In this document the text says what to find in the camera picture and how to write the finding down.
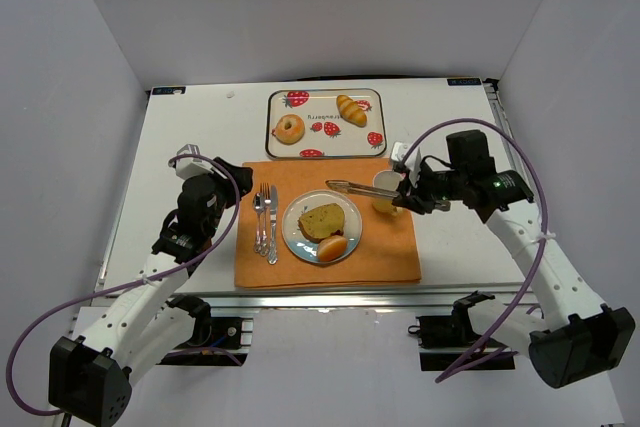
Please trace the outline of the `metal serving tongs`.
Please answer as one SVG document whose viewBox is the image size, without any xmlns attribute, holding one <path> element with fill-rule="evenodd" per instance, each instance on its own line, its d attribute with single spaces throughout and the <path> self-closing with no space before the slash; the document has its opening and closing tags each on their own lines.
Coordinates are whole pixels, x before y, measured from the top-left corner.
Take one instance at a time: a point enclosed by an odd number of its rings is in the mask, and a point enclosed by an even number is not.
<svg viewBox="0 0 640 427">
<path fill-rule="evenodd" d="M 357 184 L 346 180 L 326 180 L 325 184 L 329 189 L 340 193 L 367 196 L 376 199 L 389 200 L 391 202 L 399 201 L 398 207 L 408 208 L 406 203 L 408 202 L 409 197 L 394 190 Z M 434 210 L 447 212 L 451 209 L 451 203 L 447 200 L 428 201 L 427 204 L 429 205 L 429 208 L 424 208 L 426 213 L 431 213 Z"/>
</svg>

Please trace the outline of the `sliced loaf cake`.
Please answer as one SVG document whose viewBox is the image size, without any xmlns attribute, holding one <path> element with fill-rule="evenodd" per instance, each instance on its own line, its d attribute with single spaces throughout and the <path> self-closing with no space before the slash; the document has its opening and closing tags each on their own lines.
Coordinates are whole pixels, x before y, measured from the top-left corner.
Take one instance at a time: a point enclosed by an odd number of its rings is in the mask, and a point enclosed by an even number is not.
<svg viewBox="0 0 640 427">
<path fill-rule="evenodd" d="M 320 243 L 334 235 L 342 235 L 344 225 L 345 213 L 336 203 L 315 207 L 298 218 L 298 227 L 302 235 L 314 243 Z"/>
</svg>

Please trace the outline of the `glossy orange bun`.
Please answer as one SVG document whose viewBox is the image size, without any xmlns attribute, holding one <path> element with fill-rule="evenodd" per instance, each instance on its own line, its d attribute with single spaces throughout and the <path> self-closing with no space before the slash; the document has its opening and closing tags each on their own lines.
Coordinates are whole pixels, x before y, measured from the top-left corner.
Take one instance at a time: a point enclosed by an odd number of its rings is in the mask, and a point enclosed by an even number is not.
<svg viewBox="0 0 640 427">
<path fill-rule="evenodd" d="M 323 239 L 317 247 L 316 257 L 319 262 L 333 262 L 340 258 L 348 247 L 348 239 L 334 235 Z"/>
</svg>

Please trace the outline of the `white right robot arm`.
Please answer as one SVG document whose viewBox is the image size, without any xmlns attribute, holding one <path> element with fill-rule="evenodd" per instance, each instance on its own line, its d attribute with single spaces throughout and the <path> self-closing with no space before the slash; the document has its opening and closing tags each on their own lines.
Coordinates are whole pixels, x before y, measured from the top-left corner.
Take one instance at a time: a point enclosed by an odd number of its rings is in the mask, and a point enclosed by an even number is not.
<svg viewBox="0 0 640 427">
<path fill-rule="evenodd" d="M 498 171 L 480 130 L 450 134 L 441 171 L 411 154 L 394 160 L 403 174 L 394 204 L 417 214 L 446 211 L 459 201 L 504 245 L 542 310 L 539 318 L 475 291 L 455 302 L 451 330 L 468 352 L 442 374 L 471 367 L 473 352 L 494 340 L 527 357 L 558 389 L 617 367 L 635 330 L 625 308 L 612 309 L 582 279 L 553 235 L 540 188 L 515 170 Z"/>
</svg>

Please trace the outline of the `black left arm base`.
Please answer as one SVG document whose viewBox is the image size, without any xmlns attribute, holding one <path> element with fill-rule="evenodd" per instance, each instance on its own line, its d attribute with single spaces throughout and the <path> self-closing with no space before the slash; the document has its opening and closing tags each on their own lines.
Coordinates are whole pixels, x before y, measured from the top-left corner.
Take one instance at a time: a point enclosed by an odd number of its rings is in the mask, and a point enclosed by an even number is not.
<svg viewBox="0 0 640 427">
<path fill-rule="evenodd" d="M 247 357 L 253 320 L 215 314 L 205 300 L 179 295 L 164 307 L 179 309 L 194 321 L 190 337 L 159 362 L 162 366 L 241 367 Z"/>
</svg>

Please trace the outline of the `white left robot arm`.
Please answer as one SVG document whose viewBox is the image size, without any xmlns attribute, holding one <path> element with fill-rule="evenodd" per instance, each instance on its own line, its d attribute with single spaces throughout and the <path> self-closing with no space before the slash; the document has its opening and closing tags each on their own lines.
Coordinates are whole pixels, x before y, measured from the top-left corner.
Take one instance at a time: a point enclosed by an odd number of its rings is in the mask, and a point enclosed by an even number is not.
<svg viewBox="0 0 640 427">
<path fill-rule="evenodd" d="M 92 426 L 113 426 L 135 384 L 175 347 L 203 341 L 210 307 L 177 295 L 209 248 L 222 215 L 253 189 L 253 170 L 221 158 L 179 154 L 170 162 L 182 179 L 177 206 L 132 285 L 76 338 L 61 337 L 49 360 L 50 403 Z"/>
</svg>

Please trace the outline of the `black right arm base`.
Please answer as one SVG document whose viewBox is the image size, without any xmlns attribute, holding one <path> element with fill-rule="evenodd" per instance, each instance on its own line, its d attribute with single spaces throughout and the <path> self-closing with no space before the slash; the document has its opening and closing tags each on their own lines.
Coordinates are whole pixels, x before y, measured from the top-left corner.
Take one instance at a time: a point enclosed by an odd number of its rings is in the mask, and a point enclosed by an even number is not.
<svg viewBox="0 0 640 427">
<path fill-rule="evenodd" d="M 444 371 L 455 359 L 480 337 L 470 327 L 468 310 L 476 304 L 494 300 L 495 296 L 475 291 L 457 300 L 447 315 L 424 315 L 407 328 L 409 336 L 418 342 L 420 368 L 423 372 Z M 477 371 L 507 371 L 515 369 L 514 354 L 505 350 L 503 344 L 493 339 L 487 341 L 466 363 L 488 358 L 486 362 L 473 366 Z"/>
</svg>

